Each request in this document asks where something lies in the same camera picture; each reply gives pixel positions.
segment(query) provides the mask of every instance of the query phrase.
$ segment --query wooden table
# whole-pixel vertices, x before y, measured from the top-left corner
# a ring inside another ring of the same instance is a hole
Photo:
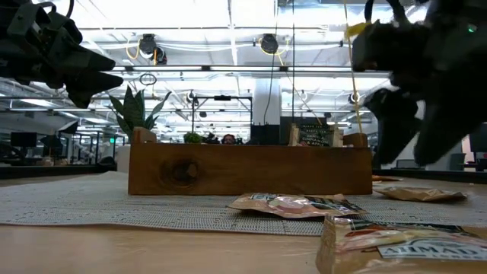
[[[0,180],[0,186],[67,177]],[[317,274],[319,237],[0,226],[0,273]]]

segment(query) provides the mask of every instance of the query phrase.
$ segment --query wood knot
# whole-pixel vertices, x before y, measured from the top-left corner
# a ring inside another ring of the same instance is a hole
[[[198,164],[191,160],[176,161],[163,168],[163,181],[174,186],[192,186],[198,179]]]

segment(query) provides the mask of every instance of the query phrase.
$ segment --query robotic arm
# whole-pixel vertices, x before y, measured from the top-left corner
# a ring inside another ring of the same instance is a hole
[[[354,71],[388,71],[398,88],[382,88],[364,101],[379,122],[375,157],[392,162],[419,133],[415,161],[432,164],[487,121],[487,2],[431,0],[424,24],[404,20],[399,0],[388,2],[402,18],[399,26],[375,22],[353,42]],[[415,117],[420,100],[422,120]]]
[[[116,88],[123,79],[100,71],[112,70],[115,62],[80,46],[83,36],[68,16],[54,4],[31,0],[4,0],[0,4],[0,77],[20,84],[46,83],[66,87],[76,107],[87,108],[91,97]],[[52,7],[46,13],[44,7]]]

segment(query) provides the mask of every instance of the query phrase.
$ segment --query potted plant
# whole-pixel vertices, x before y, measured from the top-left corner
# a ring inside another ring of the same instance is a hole
[[[185,144],[201,144],[203,138],[200,134],[194,132],[188,132],[184,135],[184,143]]]
[[[115,113],[116,121],[120,129],[127,134],[129,143],[132,142],[134,127],[140,126],[151,130],[155,126],[155,121],[158,119],[157,114],[162,110],[164,103],[169,97],[170,92],[166,94],[164,99],[157,104],[151,111],[151,114],[145,117],[145,102],[144,91],[138,91],[133,95],[130,86],[127,86],[123,104],[115,97],[110,95],[112,106],[110,109]],[[126,145],[119,147],[117,150],[117,170],[121,172],[129,172],[130,146]]]

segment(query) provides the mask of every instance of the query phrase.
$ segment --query wooden box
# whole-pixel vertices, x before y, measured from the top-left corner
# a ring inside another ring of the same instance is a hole
[[[368,148],[131,145],[131,195],[371,194]]]

